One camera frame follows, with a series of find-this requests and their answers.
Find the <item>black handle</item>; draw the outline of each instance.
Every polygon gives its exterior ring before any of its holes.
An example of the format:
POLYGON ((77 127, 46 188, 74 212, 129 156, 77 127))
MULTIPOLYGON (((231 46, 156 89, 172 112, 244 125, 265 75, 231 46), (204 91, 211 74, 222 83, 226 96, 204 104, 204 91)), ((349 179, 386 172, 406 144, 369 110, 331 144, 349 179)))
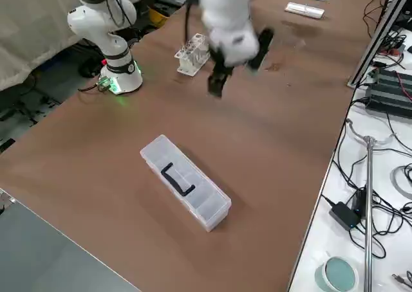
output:
POLYGON ((170 175, 168 175, 167 171, 173 166, 173 163, 170 162, 170 164, 168 164, 166 167, 163 168, 163 170, 161 171, 162 176, 170 183, 170 185, 173 186, 173 188, 175 189, 175 191, 177 191, 182 197, 187 196, 188 194, 190 194, 194 189, 195 186, 191 185, 189 187, 189 189, 187 189, 186 191, 183 191, 181 186, 179 186, 178 182, 174 180, 174 178, 172 178, 170 175))

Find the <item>metal rod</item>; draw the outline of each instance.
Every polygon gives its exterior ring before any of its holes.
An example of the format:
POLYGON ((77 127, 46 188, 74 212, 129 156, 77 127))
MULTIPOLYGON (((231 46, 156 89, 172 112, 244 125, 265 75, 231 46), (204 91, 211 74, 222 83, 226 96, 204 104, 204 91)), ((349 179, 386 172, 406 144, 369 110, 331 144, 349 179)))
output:
POLYGON ((372 292, 372 194, 373 194, 373 146, 375 139, 366 136, 368 163, 366 175, 366 231, 365 231, 365 282, 364 292, 372 292))

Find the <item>brown table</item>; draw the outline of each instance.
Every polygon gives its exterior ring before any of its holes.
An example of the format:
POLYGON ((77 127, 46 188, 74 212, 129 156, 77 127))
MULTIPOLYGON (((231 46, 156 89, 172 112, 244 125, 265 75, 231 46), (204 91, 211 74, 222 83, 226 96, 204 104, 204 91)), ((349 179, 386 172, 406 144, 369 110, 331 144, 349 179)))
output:
POLYGON ((139 91, 71 97, 1 155, 0 187, 143 292, 284 291, 368 43, 366 3, 253 0, 274 45, 258 75, 235 71, 223 100, 207 94, 211 63, 176 72, 179 12, 134 48, 139 91), (287 1, 326 16, 285 13, 287 1), (159 134, 232 198, 211 233, 140 157, 159 134))

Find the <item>gray panel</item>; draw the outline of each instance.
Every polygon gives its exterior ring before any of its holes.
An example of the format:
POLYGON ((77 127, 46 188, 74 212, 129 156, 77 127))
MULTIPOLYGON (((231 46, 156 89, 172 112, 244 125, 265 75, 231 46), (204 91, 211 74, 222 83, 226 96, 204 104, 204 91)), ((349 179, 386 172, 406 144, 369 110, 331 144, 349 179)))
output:
POLYGON ((0 216, 3 292, 137 292, 20 204, 0 216))

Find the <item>yellow object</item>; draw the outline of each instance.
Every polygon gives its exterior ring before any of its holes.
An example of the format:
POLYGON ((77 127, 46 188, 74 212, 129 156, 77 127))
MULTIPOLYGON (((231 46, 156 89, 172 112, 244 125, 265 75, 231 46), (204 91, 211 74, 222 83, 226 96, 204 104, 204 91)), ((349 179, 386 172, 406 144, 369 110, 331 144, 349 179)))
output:
POLYGON ((158 13, 155 9, 149 7, 149 19, 157 28, 162 27, 168 17, 164 16, 163 14, 158 13))

